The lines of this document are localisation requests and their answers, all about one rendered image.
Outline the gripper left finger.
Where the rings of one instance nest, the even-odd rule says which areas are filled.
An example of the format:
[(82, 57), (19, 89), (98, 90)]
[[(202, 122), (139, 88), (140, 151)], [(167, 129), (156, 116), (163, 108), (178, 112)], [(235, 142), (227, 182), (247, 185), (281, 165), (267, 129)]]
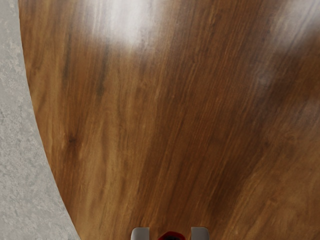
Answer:
[(131, 232), (131, 240), (150, 240), (150, 228), (135, 227)]

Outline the red round object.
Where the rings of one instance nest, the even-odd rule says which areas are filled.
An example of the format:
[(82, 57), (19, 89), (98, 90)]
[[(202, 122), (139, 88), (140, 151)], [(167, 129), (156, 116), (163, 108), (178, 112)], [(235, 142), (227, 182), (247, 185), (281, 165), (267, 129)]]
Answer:
[(168, 231), (161, 235), (158, 240), (186, 240), (185, 236), (179, 232)]

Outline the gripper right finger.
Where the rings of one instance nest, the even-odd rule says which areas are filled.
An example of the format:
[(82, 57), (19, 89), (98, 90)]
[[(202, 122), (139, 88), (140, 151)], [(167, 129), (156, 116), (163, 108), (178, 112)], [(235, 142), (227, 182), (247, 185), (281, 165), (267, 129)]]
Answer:
[(206, 227), (191, 227), (191, 240), (210, 240), (210, 233)]

